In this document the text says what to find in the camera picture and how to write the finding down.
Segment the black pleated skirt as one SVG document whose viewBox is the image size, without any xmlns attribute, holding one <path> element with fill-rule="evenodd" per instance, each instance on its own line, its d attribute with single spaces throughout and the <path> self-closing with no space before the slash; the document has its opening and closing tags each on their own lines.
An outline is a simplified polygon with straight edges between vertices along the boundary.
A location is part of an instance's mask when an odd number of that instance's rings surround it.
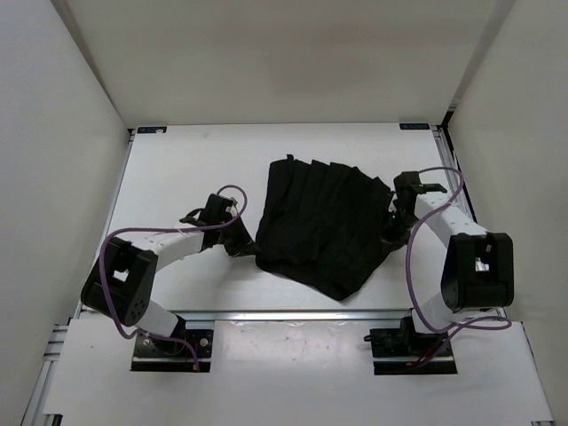
<svg viewBox="0 0 568 426">
<path fill-rule="evenodd" d="M 342 302 L 391 248 L 383 241 L 391 189 L 357 167 L 297 160 L 269 168 L 256 265 Z"/>
</svg>

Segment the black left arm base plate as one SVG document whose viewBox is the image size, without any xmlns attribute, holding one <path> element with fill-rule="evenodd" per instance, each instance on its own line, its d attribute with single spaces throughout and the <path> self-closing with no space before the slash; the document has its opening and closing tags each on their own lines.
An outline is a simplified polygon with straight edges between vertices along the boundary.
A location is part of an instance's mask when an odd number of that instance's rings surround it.
<svg viewBox="0 0 568 426">
<path fill-rule="evenodd" d="M 185 330 L 185 343 L 166 342 L 138 336 L 134 343 L 130 370 L 152 373 L 209 373 L 214 330 Z"/>
</svg>

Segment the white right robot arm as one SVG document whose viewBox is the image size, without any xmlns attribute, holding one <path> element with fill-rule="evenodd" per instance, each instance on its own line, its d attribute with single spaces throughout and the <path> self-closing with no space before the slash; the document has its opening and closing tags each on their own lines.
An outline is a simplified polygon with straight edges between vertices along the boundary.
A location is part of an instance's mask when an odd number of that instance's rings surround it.
<svg viewBox="0 0 568 426">
<path fill-rule="evenodd" d="M 406 285 L 412 303 L 411 325 L 398 333 L 403 351 L 417 355 L 430 345 L 430 335 L 442 335 L 483 312 L 512 305 L 514 248 L 506 233 L 490 232 L 474 222 L 439 185 L 399 189 L 392 204 L 385 237 L 393 246 L 406 247 Z M 444 245 L 446 257 L 438 292 L 420 303 L 414 291 L 412 251 L 425 225 Z"/>
</svg>

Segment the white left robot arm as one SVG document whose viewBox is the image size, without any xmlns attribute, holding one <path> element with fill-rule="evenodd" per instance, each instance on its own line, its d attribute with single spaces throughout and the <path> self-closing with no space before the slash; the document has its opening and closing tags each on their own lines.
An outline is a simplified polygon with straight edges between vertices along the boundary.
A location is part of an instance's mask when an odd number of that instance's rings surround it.
<svg viewBox="0 0 568 426">
<path fill-rule="evenodd" d="M 81 302 L 110 318 L 114 307 L 122 329 L 143 331 L 163 353 L 174 356 L 187 348 L 185 320 L 151 300 L 157 272 L 216 245 L 230 257 L 253 256 L 259 248 L 241 219 L 229 225 L 189 218 L 185 228 L 152 233 L 138 241 L 117 236 L 106 245 L 83 285 Z"/>
</svg>

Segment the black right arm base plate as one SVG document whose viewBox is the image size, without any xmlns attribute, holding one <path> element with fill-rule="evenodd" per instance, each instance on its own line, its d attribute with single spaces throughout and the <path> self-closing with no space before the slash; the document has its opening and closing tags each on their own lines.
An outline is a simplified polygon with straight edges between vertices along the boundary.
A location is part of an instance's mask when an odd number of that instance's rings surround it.
<svg viewBox="0 0 568 426">
<path fill-rule="evenodd" d="M 453 350 L 448 344 L 435 357 L 448 334 L 420 334 L 402 328 L 372 328 L 363 337 L 373 356 L 374 375 L 456 375 Z"/>
</svg>

